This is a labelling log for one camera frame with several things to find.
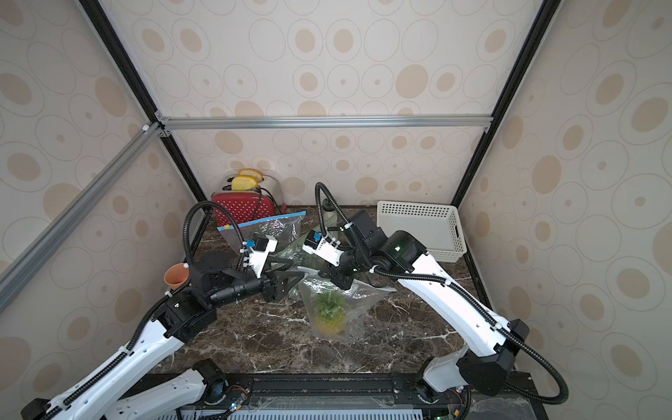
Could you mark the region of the yellow pineapple green crown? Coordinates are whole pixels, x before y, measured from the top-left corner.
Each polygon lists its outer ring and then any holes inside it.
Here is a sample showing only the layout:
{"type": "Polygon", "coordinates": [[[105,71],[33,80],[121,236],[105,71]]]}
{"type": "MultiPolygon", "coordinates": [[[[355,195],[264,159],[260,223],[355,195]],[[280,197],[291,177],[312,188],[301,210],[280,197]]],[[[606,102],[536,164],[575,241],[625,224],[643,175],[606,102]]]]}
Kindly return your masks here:
{"type": "Polygon", "coordinates": [[[314,324],[325,337],[334,338],[346,329],[348,302],[337,290],[322,292],[311,299],[314,324]]]}

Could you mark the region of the clear zip-top bag blue slider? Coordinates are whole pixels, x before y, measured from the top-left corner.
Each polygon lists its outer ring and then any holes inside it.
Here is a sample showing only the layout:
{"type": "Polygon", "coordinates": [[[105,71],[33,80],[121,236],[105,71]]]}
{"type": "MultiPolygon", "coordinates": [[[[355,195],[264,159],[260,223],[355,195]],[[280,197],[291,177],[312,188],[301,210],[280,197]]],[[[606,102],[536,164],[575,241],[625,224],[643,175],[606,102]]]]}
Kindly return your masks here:
{"type": "Polygon", "coordinates": [[[299,266],[304,278],[292,289],[301,298],[313,335],[329,341],[348,341],[360,334],[359,320],[373,306],[396,293],[393,287],[376,288],[360,280],[341,290],[316,269],[299,266]]]}

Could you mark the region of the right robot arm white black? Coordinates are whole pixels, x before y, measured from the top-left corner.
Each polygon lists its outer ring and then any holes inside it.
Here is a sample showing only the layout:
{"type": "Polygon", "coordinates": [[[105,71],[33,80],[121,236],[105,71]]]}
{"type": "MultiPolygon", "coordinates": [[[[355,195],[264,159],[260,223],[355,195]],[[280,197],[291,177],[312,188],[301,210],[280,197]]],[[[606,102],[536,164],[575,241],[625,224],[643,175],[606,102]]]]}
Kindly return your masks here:
{"type": "Polygon", "coordinates": [[[357,273],[369,272],[397,281],[436,311],[463,338],[460,350],[430,360],[420,373],[415,391],[434,403],[446,390],[469,387],[493,397],[505,388],[513,371],[518,346],[528,327],[509,322],[483,306],[452,279],[429,250],[412,234],[385,234],[363,211],[349,222],[311,231],[303,250],[324,261],[321,276],[342,290],[357,273]]]}

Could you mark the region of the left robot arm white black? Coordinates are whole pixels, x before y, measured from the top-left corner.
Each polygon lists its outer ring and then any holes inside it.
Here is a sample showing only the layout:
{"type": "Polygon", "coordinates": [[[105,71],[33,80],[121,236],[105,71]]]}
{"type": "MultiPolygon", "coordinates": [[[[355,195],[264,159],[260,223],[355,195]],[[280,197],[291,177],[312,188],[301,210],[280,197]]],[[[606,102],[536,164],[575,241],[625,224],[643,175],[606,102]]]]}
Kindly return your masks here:
{"type": "Polygon", "coordinates": [[[229,267],[215,257],[187,265],[189,278],[159,299],[129,342],[75,386],[50,400],[37,398],[21,411],[24,419],[99,419],[159,362],[212,324],[217,310],[261,295],[283,299],[304,278],[292,261],[269,255],[256,268],[229,267]]]}

